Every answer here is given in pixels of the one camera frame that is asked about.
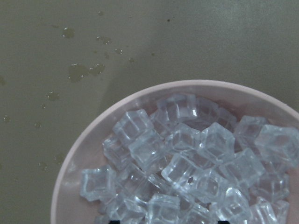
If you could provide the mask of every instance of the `pink bowl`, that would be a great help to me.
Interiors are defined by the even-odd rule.
[[[156,100],[175,92],[191,92],[203,96],[242,115],[264,116],[273,124],[299,128],[299,114],[286,104],[254,89],[220,81],[185,80],[165,83],[136,92],[117,102],[99,115],[79,136],[60,169],[56,180],[51,224],[93,224],[99,203],[89,203],[79,195],[81,171],[98,168],[106,163],[102,141],[113,125],[128,110],[143,108],[148,113],[156,109]],[[299,168],[289,171],[290,210],[288,224],[299,220]]]

